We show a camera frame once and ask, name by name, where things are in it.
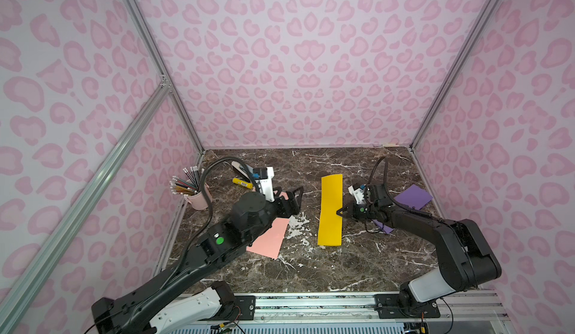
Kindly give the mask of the yellow paper sheet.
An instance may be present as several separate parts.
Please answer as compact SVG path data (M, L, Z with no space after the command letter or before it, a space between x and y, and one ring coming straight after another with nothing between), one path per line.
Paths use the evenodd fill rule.
M343 175L328 175L321 179L320 220L317 244L339 247L342 240L342 218L337 211L343 207Z

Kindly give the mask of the purple paper sheet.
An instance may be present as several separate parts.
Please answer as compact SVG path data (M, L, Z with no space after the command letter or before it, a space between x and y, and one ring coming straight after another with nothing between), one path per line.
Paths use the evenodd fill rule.
M431 203L432 199L433 196L430 193L415 184L412 184L394 198L396 202L418 211Z

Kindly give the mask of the pink paper sheet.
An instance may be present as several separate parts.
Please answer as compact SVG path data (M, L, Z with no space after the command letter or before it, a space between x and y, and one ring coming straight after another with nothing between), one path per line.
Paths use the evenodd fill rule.
M270 259L278 259L289 221L289 218L276 218L273 221L272 227L263 235L259 236L246 250L249 253L258 254Z

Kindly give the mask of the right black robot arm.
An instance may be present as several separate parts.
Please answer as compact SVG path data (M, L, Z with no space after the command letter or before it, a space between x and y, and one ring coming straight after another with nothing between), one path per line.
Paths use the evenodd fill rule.
M338 216L363 223L377 220L422 238L435 248L437 267L401 286L401 308L423 306L501 277L502 267L473 220L444 220L410 208L395 201L383 184L360 189L363 199L354 199L338 209Z

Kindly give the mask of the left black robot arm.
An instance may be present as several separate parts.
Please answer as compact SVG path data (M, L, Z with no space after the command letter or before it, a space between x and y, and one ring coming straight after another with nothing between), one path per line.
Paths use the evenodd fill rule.
M95 302L91 311L96 331L172 333L196 321L231 317L237 304L223 281L185 300L179 296L242 256L275 219L299 214L302 196L302 187L276 192L273 201L259 192L244 193L230 214L194 240L178 262L118 299Z

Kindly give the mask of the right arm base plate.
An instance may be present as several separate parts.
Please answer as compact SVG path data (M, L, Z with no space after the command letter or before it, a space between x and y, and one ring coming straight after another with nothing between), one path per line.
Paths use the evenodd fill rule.
M407 290L396 294L376 294L375 310L379 319L440 318L435 300L418 302Z

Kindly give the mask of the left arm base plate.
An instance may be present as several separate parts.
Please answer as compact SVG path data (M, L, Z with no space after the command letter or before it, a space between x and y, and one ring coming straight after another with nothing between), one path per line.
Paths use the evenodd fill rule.
M219 311L213 321L252 321L255 317L256 296L236 295L228 283L214 282L211 286L219 296Z

